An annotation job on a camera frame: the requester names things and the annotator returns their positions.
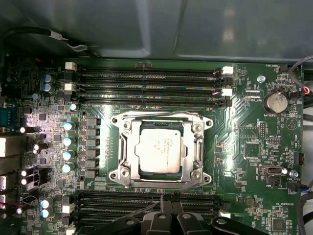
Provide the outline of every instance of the screw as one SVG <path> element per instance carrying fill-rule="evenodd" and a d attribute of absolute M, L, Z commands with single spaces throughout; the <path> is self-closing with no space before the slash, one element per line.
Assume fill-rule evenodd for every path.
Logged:
<path fill-rule="evenodd" d="M 134 224 L 134 221 L 133 221 L 133 220 L 127 220 L 127 221 L 126 221 L 126 224 L 132 225 L 132 224 Z"/>
<path fill-rule="evenodd" d="M 202 127 L 201 127 L 200 124 L 195 124 L 195 125 L 192 126 L 192 130 L 194 132 L 200 132 L 202 130 Z"/>
<path fill-rule="evenodd" d="M 129 176 L 129 171 L 128 171 L 127 169 L 123 169 L 123 170 L 121 171 L 121 174 L 122 174 L 122 176 L 123 176 L 124 178 L 126 178 L 126 177 Z"/>
<path fill-rule="evenodd" d="M 199 179 L 200 178 L 200 174 L 198 172 L 193 173 L 192 175 L 194 177 L 194 179 Z"/>
<path fill-rule="evenodd" d="M 258 78 L 257 78 L 257 80 L 258 80 L 258 83 L 264 83 L 265 80 L 266 80 L 266 77 L 263 76 L 263 75 L 259 75 Z"/>
<path fill-rule="evenodd" d="M 190 214 L 183 214 L 182 217 L 184 219 L 190 219 L 191 218 L 191 215 Z"/>
<path fill-rule="evenodd" d="M 127 131 L 128 131 L 128 130 L 131 128 L 131 124 L 126 121 L 126 122 L 124 122 L 123 127 L 124 127 L 124 130 L 127 130 Z"/>
<path fill-rule="evenodd" d="M 166 215 L 160 214 L 158 217 L 159 217 L 160 219 L 165 219 L 165 218 L 166 218 Z"/>
<path fill-rule="evenodd" d="M 216 221 L 218 224 L 226 224 L 226 221 L 225 220 L 223 220 L 223 219 L 218 219 L 217 221 Z"/>
<path fill-rule="evenodd" d="M 298 171 L 296 171 L 296 170 L 291 170 L 291 171 L 289 172 L 289 175 L 290 175 L 290 177 L 292 177 L 292 178 L 298 178 L 299 173 L 298 173 Z"/>

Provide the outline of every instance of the motherboard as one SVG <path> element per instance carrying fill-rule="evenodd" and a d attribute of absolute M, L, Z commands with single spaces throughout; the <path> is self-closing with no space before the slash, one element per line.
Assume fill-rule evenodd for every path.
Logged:
<path fill-rule="evenodd" d="M 184 210 L 208 223 L 297 234 L 301 92 L 282 64 L 8 58 L 0 131 L 26 145 L 1 156 L 32 199 L 22 234 L 83 235 L 189 188 Z"/>

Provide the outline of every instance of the cable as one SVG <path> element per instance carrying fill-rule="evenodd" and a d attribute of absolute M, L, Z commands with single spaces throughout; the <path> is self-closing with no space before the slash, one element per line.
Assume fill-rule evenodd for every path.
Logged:
<path fill-rule="evenodd" d="M 306 235 L 305 227 L 304 227 L 304 220 L 303 220 L 303 207 L 304 207 L 304 204 L 306 204 L 306 202 L 311 199 L 313 199 L 313 192 L 304 194 L 303 196 L 300 197 L 300 200 L 297 205 L 297 221 L 298 221 L 299 231 L 301 235 Z"/>
<path fill-rule="evenodd" d="M 312 60 L 313 59 L 313 55 L 309 55 L 305 58 L 303 58 L 302 60 L 299 60 L 297 63 L 295 63 L 290 69 L 289 69 L 289 77 L 292 79 L 292 81 L 294 81 L 295 84 L 299 85 L 300 87 L 304 87 L 304 84 L 299 81 L 294 75 L 293 75 L 293 71 L 295 70 L 296 67 L 302 65 L 304 62 L 307 62 L 308 60 Z"/>
<path fill-rule="evenodd" d="M 311 192 L 311 188 L 309 188 L 307 190 L 302 190 L 301 192 Z"/>
<path fill-rule="evenodd" d="M 307 213 L 303 216 L 303 222 L 304 224 L 309 223 L 311 220 L 313 220 L 313 212 Z"/>
<path fill-rule="evenodd" d="M 311 92 L 310 88 L 308 88 L 306 86 L 303 87 L 303 90 L 304 90 L 305 94 L 310 94 L 310 92 Z"/>
<path fill-rule="evenodd" d="M 39 34 L 39 35 L 44 35 L 59 41 L 66 41 L 67 46 L 70 47 L 73 51 L 75 52 L 85 52 L 87 53 L 90 57 L 99 57 L 96 53 L 92 52 L 89 50 L 88 46 L 81 44 L 79 41 L 70 39 L 70 38 L 65 38 L 62 36 L 62 34 L 57 33 L 55 31 L 45 29 L 45 28 L 39 28 L 39 27 L 16 27 L 9 29 L 2 33 L 0 35 L 0 51 L 3 50 L 4 48 L 4 41 L 16 34 Z"/>
<path fill-rule="evenodd" d="M 310 114 L 303 114 L 303 120 L 306 120 L 306 121 L 313 121 L 313 115 L 310 115 Z"/>

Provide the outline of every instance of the gray cable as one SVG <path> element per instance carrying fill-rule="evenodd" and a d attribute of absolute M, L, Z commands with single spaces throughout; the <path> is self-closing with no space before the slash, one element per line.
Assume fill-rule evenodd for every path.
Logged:
<path fill-rule="evenodd" d="M 300 197 L 297 206 L 297 221 L 299 226 L 299 231 L 301 235 L 306 235 L 305 227 L 304 227 L 304 220 L 303 220 L 303 207 L 308 200 L 313 199 L 313 192 L 309 192 Z"/>

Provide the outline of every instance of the cpu socket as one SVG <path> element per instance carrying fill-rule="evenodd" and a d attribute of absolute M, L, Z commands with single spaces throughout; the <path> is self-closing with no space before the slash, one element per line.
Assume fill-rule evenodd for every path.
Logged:
<path fill-rule="evenodd" d="M 213 120 L 190 112 L 130 111 L 119 128 L 118 167 L 109 179 L 136 188 L 190 188 L 212 181 L 203 172 L 204 131 Z"/>

